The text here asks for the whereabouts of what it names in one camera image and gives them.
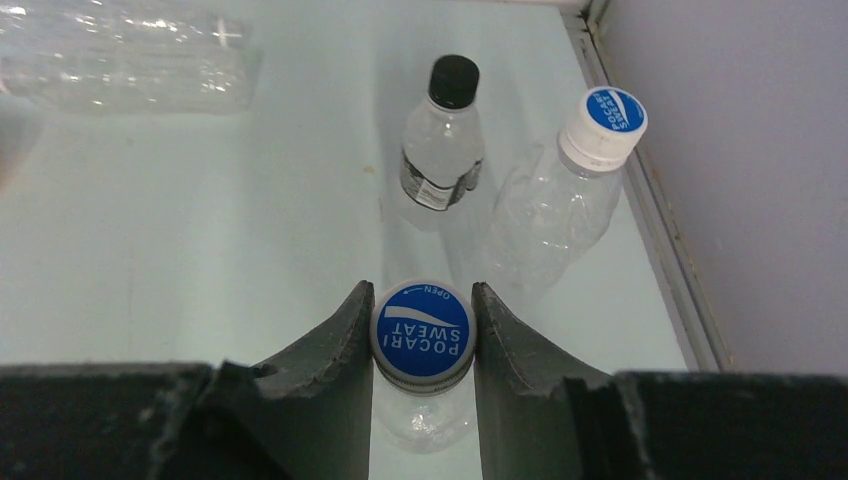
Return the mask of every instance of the white bottle cap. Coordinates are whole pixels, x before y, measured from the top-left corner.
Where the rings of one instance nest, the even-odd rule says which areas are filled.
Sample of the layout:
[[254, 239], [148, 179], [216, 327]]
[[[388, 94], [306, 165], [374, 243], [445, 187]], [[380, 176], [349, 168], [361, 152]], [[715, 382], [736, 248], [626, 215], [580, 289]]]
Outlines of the white bottle cap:
[[435, 395], [462, 380], [474, 359], [477, 322], [468, 300], [433, 280], [403, 282], [371, 316], [371, 351], [383, 376], [416, 395]]
[[615, 87], [596, 87], [583, 95], [559, 143], [574, 163], [609, 172], [624, 165], [647, 127], [639, 100]]

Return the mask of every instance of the bottle cap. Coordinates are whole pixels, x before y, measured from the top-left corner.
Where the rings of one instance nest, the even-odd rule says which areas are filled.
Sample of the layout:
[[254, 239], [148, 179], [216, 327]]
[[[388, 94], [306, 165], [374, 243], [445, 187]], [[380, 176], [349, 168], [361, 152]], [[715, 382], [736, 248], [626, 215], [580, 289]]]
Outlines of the bottle cap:
[[597, 87], [583, 95], [559, 142], [581, 167], [608, 172], [624, 165], [647, 127], [639, 100], [615, 87]]
[[371, 316], [377, 368], [395, 387], [435, 395], [468, 373], [477, 322], [468, 300], [433, 280], [410, 280], [383, 296]]
[[448, 110], [460, 110], [474, 103], [480, 70], [461, 55], [445, 55], [433, 64], [430, 98]]

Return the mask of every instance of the blue bottle cap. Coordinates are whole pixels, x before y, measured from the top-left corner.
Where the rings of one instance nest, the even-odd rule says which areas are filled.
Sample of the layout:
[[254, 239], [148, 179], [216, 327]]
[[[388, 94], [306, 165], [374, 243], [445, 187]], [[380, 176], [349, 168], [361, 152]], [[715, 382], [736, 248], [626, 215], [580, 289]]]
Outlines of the blue bottle cap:
[[386, 292], [371, 316], [377, 367], [413, 394], [434, 395], [456, 385], [471, 367], [476, 342], [471, 305], [442, 282], [403, 282]]
[[647, 121], [639, 100], [620, 88], [593, 88], [586, 95], [586, 110], [592, 120], [612, 132], [635, 132]]

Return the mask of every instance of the plastic bottle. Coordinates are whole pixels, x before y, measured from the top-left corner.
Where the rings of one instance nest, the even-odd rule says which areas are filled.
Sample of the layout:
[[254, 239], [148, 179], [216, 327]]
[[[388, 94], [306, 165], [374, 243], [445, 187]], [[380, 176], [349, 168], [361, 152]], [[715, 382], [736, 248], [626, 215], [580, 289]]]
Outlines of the plastic bottle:
[[66, 113], [214, 113], [246, 109], [253, 82], [241, 51], [162, 53], [81, 50], [0, 59], [0, 92]]
[[644, 108], [612, 87], [587, 92], [555, 138], [504, 182], [477, 275], [526, 313], [607, 231], [623, 166], [647, 127]]
[[376, 303], [373, 416], [390, 442], [432, 453], [473, 431], [476, 340], [471, 304], [446, 283], [404, 281]]
[[438, 214], [462, 199], [469, 177], [476, 186], [484, 150], [474, 107], [479, 78], [471, 60], [459, 55], [439, 58], [427, 98], [407, 119], [399, 182], [404, 195], [399, 202], [404, 218], [422, 230], [432, 229]]
[[0, 40], [39, 52], [88, 45], [242, 48], [249, 36], [245, 23], [182, 0], [17, 0], [0, 6]]

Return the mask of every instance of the white tabletop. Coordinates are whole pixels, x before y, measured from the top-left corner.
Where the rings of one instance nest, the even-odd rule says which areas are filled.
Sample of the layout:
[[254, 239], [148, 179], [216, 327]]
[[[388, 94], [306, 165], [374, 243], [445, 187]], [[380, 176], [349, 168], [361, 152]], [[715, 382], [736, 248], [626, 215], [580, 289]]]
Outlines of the white tabletop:
[[[249, 364], [358, 280], [450, 282], [443, 243], [380, 200], [433, 60], [480, 67], [494, 184], [586, 88], [553, 7], [263, 0], [246, 15], [264, 61], [244, 115], [81, 119], [0, 98], [0, 362]], [[601, 370], [685, 368], [624, 195], [525, 320]], [[376, 430], [372, 478], [480, 477], [476, 433], [413, 455]]]

